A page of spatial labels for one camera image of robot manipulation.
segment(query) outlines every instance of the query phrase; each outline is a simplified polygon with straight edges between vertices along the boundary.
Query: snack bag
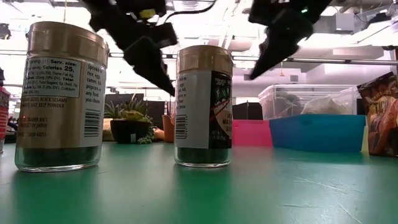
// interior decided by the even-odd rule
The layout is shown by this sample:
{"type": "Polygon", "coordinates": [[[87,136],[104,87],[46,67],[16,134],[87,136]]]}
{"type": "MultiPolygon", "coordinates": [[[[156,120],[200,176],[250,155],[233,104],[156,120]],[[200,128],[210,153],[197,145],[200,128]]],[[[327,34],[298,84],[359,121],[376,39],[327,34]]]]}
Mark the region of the snack bag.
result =
{"type": "Polygon", "coordinates": [[[369,154],[398,156],[398,81],[389,72],[358,85],[369,124],[369,154]]]}

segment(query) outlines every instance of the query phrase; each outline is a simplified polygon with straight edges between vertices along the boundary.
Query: clear plastic container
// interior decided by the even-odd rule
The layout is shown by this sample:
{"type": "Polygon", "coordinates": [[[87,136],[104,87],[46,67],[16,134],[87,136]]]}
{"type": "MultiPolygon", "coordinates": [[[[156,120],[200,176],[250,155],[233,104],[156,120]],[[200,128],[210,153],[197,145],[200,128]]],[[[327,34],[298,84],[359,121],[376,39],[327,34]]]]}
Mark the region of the clear plastic container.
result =
{"type": "Polygon", "coordinates": [[[356,114],[356,85],[271,85],[259,94],[263,119],[356,114]]]}

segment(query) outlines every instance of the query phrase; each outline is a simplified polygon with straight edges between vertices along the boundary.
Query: jar lid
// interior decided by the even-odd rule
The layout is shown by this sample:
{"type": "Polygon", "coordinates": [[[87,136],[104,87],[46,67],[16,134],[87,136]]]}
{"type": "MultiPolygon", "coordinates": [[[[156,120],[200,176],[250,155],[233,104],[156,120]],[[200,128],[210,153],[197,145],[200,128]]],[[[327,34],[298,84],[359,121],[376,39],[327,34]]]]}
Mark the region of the jar lid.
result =
{"type": "Polygon", "coordinates": [[[109,47],[98,34],[62,22],[35,22],[27,34],[28,54],[40,52],[88,58],[107,66],[109,47]]]}
{"type": "Polygon", "coordinates": [[[188,70],[211,70],[232,76],[231,53],[212,45],[186,47],[178,53],[177,74],[188,70]]]}

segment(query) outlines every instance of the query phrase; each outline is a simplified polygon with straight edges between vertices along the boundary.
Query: green table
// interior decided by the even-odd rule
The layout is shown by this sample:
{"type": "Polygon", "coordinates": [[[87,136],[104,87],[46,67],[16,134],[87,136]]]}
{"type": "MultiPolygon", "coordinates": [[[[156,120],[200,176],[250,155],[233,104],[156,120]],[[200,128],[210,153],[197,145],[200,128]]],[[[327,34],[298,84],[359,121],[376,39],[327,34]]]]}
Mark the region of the green table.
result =
{"type": "Polygon", "coordinates": [[[224,169],[174,163],[174,147],[104,143],[98,167],[29,174],[0,157],[0,223],[398,223],[398,160],[234,148],[224,169]]]}

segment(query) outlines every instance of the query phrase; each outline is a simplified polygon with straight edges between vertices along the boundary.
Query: ceiling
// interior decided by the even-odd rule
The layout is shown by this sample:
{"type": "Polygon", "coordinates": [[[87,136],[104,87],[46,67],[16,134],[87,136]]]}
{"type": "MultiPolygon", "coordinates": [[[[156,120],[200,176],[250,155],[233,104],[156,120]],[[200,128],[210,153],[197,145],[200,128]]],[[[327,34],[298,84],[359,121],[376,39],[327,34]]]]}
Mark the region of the ceiling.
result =
{"type": "MultiPolygon", "coordinates": [[[[189,0],[167,0],[167,14],[174,11],[198,10],[209,6],[211,0],[189,1],[189,0]]],[[[193,15],[178,15],[169,19],[178,35],[179,43],[162,49],[165,54],[176,54],[181,48],[190,45],[210,44],[228,48],[234,55],[258,56],[258,45],[265,38],[264,27],[248,22],[247,9],[250,8],[251,0],[217,0],[215,6],[208,12],[193,15]]],[[[381,6],[389,6],[390,0],[336,0],[332,6],[323,13],[324,16],[331,16],[337,11],[354,12],[371,10],[381,6]]],[[[159,19],[163,22],[167,16],[159,19]]],[[[25,0],[24,2],[6,3],[0,0],[0,22],[10,24],[12,38],[0,40],[0,50],[21,50],[25,51],[27,42],[25,33],[29,26],[36,21],[58,21],[91,30],[88,25],[90,13],[81,6],[81,3],[74,0],[25,0]]],[[[121,53],[115,46],[112,38],[103,30],[99,35],[108,41],[111,52],[121,53]]],[[[314,34],[306,42],[301,42],[301,49],[295,57],[310,58],[343,58],[343,59],[377,59],[384,55],[381,47],[370,45],[353,47],[345,41],[345,36],[339,34],[314,34]]],[[[259,89],[270,83],[289,82],[288,76],[280,75],[280,68],[284,73],[297,74],[305,77],[305,74],[319,66],[317,63],[290,63],[284,62],[277,65],[273,71],[267,72],[266,77],[259,78],[256,82],[245,82],[243,75],[249,73],[254,62],[235,62],[234,82],[242,86],[253,85],[259,89]]],[[[170,76],[175,76],[175,61],[168,62],[170,76]]],[[[129,65],[121,58],[109,60],[108,73],[112,78],[107,80],[107,85],[138,85],[150,86],[143,78],[134,75],[129,65]]]]}

